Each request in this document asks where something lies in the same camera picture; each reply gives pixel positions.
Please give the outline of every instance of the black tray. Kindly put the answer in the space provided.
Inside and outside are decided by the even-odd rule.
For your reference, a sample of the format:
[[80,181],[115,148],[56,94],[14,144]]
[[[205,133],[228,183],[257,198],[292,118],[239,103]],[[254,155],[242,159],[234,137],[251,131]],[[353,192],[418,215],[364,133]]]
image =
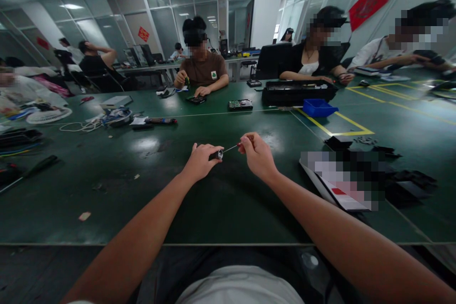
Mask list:
[[[327,89],[306,89],[305,85],[316,84],[321,86],[328,85]],[[264,105],[279,105],[279,106],[302,106],[304,99],[320,98],[326,102],[331,101],[339,90],[333,84],[323,80],[308,80],[308,81],[270,81],[266,82],[266,87],[263,89],[263,104]]]

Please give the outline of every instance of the man in brown t-shirt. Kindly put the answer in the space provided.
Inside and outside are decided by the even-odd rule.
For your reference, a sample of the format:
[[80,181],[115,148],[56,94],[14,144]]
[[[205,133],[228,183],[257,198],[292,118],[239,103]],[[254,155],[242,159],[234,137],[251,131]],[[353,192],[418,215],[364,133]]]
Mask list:
[[[190,32],[189,34],[194,34],[194,32],[185,29],[183,32],[184,37],[186,37],[187,32]],[[200,41],[198,41],[198,39],[191,39],[192,37],[187,35],[189,39],[186,37],[186,43],[187,40],[190,42],[190,57],[182,62],[176,80],[174,81],[174,86],[177,89],[182,89],[185,85],[185,78],[188,77],[190,86],[197,87],[195,97],[209,95],[211,92],[219,90],[229,83],[225,60],[221,55],[214,54],[206,49],[207,38],[205,38],[206,36],[202,32],[199,33],[201,34],[201,37],[203,37]]]

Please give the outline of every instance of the person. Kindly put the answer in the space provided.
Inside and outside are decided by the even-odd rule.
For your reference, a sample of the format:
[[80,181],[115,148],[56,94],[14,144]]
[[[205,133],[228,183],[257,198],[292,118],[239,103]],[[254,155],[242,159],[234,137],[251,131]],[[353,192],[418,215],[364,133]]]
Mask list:
[[185,78],[188,77],[190,86],[197,87],[195,97],[207,96],[213,91],[226,87],[229,78],[225,60],[221,55],[206,49],[208,36],[204,19],[196,16],[185,20],[182,32],[185,44],[190,49],[190,58],[181,63],[174,86],[182,89]]
[[81,63],[84,58],[83,53],[76,47],[70,45],[70,42],[65,38],[62,37],[58,40],[61,46],[67,48],[68,52],[71,54],[71,58],[74,60],[76,64]]
[[182,48],[182,45],[180,43],[176,43],[174,45],[174,49],[176,51],[174,51],[170,57],[170,60],[184,60],[185,59],[185,53],[184,53],[184,49]]
[[294,31],[295,30],[293,30],[292,28],[287,28],[279,43],[291,43],[292,46],[295,46],[296,42],[293,39]]
[[[223,147],[195,143],[183,170],[107,244],[60,303],[126,303],[157,257],[191,187],[216,165],[223,167],[222,160],[209,160],[219,149]],[[456,303],[456,292],[402,248],[281,174],[270,147],[257,133],[244,134],[238,151],[320,252],[365,295],[381,303]],[[306,298],[299,295],[300,284],[292,286],[255,267],[256,261],[236,264],[224,260],[225,267],[207,270],[206,276],[185,284],[182,292],[171,289],[168,297],[161,294],[158,275],[157,303],[306,303]],[[196,270],[204,267],[204,262],[201,258],[194,260]],[[168,271],[178,276],[174,270]]]
[[341,27],[346,18],[343,11],[335,6],[322,8],[309,25],[306,39],[292,48],[285,71],[280,74],[285,80],[314,80],[322,79],[332,83],[326,76],[333,74],[341,84],[349,84],[354,75],[340,65],[332,48],[325,46],[325,42],[331,36],[335,28]]
[[[86,76],[90,77],[91,74],[107,71],[125,91],[136,90],[138,82],[134,77],[125,78],[114,70],[113,64],[117,58],[116,50],[110,47],[99,47],[86,40],[79,42],[78,47],[84,54],[79,67]],[[114,92],[118,89],[116,86],[106,85],[102,91]]]
[[455,5],[450,0],[425,2],[407,11],[405,18],[397,19],[394,33],[377,38],[361,48],[351,61],[348,69],[370,67],[384,69],[394,66],[421,65],[423,67],[447,71],[454,67],[445,62],[435,65],[430,59],[416,55],[409,49],[417,42],[417,37],[425,34],[428,27],[437,26],[438,19],[451,19],[456,15]]

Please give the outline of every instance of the hand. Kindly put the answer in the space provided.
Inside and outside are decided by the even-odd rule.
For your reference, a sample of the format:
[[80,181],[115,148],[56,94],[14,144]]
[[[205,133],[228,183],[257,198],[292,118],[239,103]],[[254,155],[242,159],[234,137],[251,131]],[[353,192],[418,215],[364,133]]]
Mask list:
[[271,148],[258,133],[244,134],[241,143],[238,151],[247,155],[249,169],[262,181],[266,181],[267,178],[274,177],[278,173]]
[[195,97],[199,96],[206,96],[210,94],[209,87],[199,87],[195,92]]
[[344,86],[349,84],[353,79],[355,78],[354,74],[342,74],[339,76],[339,82],[343,84]]
[[395,58],[394,64],[409,66],[412,64],[421,64],[429,61],[429,58],[420,55],[402,55]]
[[95,45],[93,45],[91,42],[85,42],[85,46],[87,46],[91,50],[95,50],[95,51],[98,50],[98,48]]
[[332,84],[332,83],[333,83],[333,80],[331,80],[329,77],[326,77],[326,76],[317,76],[316,79],[326,81],[326,82],[328,82],[329,84]]
[[181,70],[177,73],[176,76],[176,81],[178,81],[180,84],[185,84],[185,78],[188,77],[187,73],[185,70]]
[[200,145],[193,144],[189,161],[185,165],[181,174],[185,178],[192,179],[194,183],[206,177],[209,171],[217,164],[221,163],[221,159],[209,160],[209,156],[218,150],[223,150],[225,147],[212,146],[209,144]]

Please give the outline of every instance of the white shirt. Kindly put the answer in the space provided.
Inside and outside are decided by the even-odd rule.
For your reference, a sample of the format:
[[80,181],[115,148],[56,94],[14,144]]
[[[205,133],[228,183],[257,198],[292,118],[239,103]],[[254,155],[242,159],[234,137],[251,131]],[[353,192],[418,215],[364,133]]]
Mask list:
[[[191,284],[176,304],[304,304],[285,280],[257,266],[227,266]],[[71,304],[95,304],[85,301]]]
[[353,58],[353,61],[351,61],[348,69],[381,62],[397,56],[410,55],[411,53],[409,50],[390,50],[385,37],[374,39],[362,47],[355,58]]
[[74,60],[74,62],[76,64],[81,63],[82,59],[84,58],[84,54],[81,52],[81,50],[71,45],[68,45],[66,48],[68,52],[71,53],[71,58]]

